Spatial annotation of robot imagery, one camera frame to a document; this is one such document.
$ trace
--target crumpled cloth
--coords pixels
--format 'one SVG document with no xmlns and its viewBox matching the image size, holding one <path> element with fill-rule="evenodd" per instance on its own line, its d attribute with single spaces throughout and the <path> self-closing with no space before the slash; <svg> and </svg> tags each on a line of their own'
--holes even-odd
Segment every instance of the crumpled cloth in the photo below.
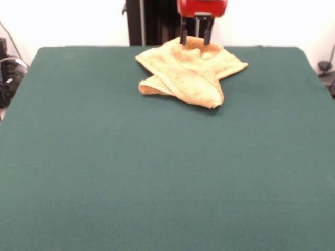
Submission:
<svg viewBox="0 0 335 251">
<path fill-rule="evenodd" d="M 224 103 L 219 80 L 244 70 L 242 62 L 214 42 L 204 46 L 202 38 L 180 38 L 148 49 L 135 59 L 153 76 L 139 83 L 143 95 L 170 95 L 188 104 L 216 108 Z"/>
</svg>

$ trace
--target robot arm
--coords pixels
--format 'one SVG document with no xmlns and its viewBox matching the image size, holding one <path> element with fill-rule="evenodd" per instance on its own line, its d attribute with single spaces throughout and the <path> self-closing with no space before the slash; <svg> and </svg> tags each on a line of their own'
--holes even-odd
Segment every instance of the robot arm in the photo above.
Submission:
<svg viewBox="0 0 335 251">
<path fill-rule="evenodd" d="M 224 15 L 227 3 L 228 0 L 177 0 L 178 12 L 181 16 L 180 43 L 182 45 L 186 44 L 186 19 L 198 18 L 207 21 L 204 45 L 208 45 L 210 43 L 214 18 L 222 17 Z"/>
</svg>

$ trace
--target black metal frame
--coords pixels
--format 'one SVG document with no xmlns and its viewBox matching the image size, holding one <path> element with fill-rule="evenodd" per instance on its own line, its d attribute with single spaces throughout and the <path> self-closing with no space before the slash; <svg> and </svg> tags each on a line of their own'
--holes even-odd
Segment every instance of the black metal frame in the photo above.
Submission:
<svg viewBox="0 0 335 251">
<path fill-rule="evenodd" d="M 139 0 L 126 0 L 129 43 L 142 45 L 141 12 Z"/>
<path fill-rule="evenodd" d="M 162 45 L 180 36 L 181 18 L 176 0 L 143 0 L 145 45 Z M 142 45 L 140 0 L 126 0 L 130 45 Z M 189 36 L 195 36 L 196 21 L 186 18 Z M 199 36 L 204 37 L 207 22 L 201 20 Z"/>
</svg>

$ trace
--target white wall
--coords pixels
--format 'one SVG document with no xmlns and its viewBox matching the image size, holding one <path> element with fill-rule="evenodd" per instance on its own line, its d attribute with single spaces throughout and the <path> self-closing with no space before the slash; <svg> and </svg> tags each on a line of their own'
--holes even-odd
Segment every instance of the white wall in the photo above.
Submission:
<svg viewBox="0 0 335 251">
<path fill-rule="evenodd" d="M 121 14 L 125 0 L 1 2 L 7 11 L 0 11 L 0 20 L 28 63 L 45 46 L 129 45 L 127 14 Z"/>
<path fill-rule="evenodd" d="M 213 39 L 224 45 L 297 46 L 317 69 L 335 44 L 335 1 L 229 0 Z"/>
<path fill-rule="evenodd" d="M 124 2 L 7 0 L 2 10 L 8 11 L 0 12 L 0 20 L 30 63 L 43 46 L 129 45 L 127 16 L 121 15 Z M 215 22 L 213 40 L 298 46 L 316 69 L 335 43 L 335 1 L 229 0 L 226 14 Z"/>
</svg>

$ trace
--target green table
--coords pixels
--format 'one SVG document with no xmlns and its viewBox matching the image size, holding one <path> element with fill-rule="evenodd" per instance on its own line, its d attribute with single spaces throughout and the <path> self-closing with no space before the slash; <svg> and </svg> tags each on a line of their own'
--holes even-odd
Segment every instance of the green table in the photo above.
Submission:
<svg viewBox="0 0 335 251">
<path fill-rule="evenodd" d="M 297 48 L 216 110 L 139 94 L 146 48 L 39 50 L 0 126 L 0 250 L 335 250 L 335 103 Z"/>
</svg>

